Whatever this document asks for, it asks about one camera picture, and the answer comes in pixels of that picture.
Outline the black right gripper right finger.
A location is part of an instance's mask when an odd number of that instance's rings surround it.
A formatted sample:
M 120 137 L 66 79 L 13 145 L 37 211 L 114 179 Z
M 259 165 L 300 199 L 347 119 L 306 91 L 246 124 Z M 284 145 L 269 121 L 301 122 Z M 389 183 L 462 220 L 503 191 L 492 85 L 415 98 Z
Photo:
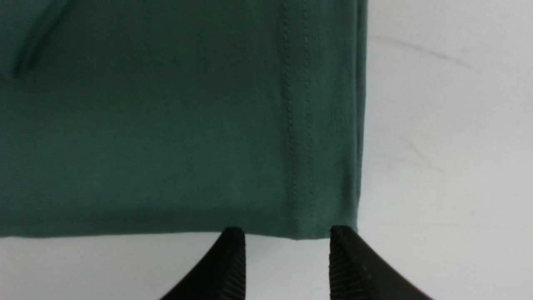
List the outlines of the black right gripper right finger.
M 430 300 L 349 226 L 331 227 L 331 300 Z

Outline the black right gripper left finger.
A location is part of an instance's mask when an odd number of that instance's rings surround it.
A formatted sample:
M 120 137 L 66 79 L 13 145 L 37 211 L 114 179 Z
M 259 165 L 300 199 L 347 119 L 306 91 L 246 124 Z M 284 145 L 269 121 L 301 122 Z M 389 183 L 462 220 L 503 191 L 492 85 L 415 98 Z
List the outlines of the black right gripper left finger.
M 163 300 L 244 300 L 246 298 L 245 233 L 224 229 L 209 251 Z

